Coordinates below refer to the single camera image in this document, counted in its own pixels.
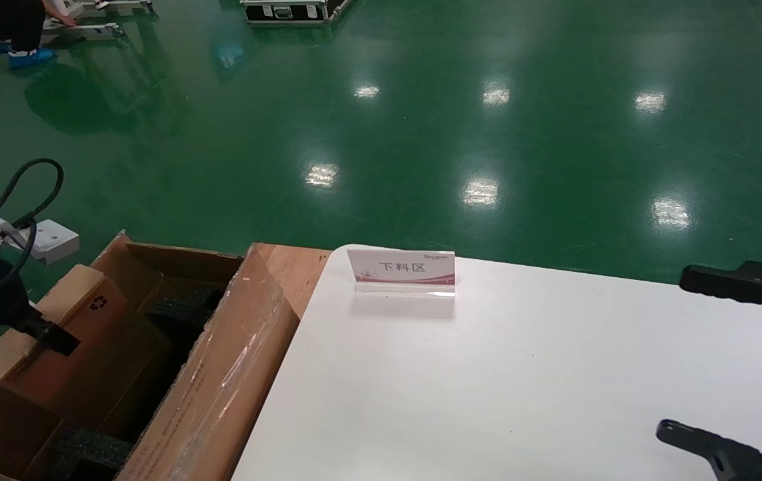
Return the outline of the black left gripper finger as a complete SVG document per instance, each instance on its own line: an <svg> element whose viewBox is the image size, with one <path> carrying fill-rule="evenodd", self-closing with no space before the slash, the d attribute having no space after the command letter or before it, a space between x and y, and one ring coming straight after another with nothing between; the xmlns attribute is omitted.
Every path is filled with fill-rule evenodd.
<svg viewBox="0 0 762 481"><path fill-rule="evenodd" d="M80 344L76 336L42 317L27 320L27 334L42 347L63 356L70 356Z"/></svg>

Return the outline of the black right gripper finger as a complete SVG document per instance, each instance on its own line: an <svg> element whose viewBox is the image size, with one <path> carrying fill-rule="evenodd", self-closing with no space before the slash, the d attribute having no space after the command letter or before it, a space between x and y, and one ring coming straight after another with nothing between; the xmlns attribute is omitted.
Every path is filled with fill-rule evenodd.
<svg viewBox="0 0 762 481"><path fill-rule="evenodd" d="M732 271L686 266L678 286L689 293L762 305L762 263L745 261Z"/></svg>
<svg viewBox="0 0 762 481"><path fill-rule="evenodd" d="M749 445L674 420L661 420L656 438L706 460L717 480L762 480L762 452Z"/></svg>

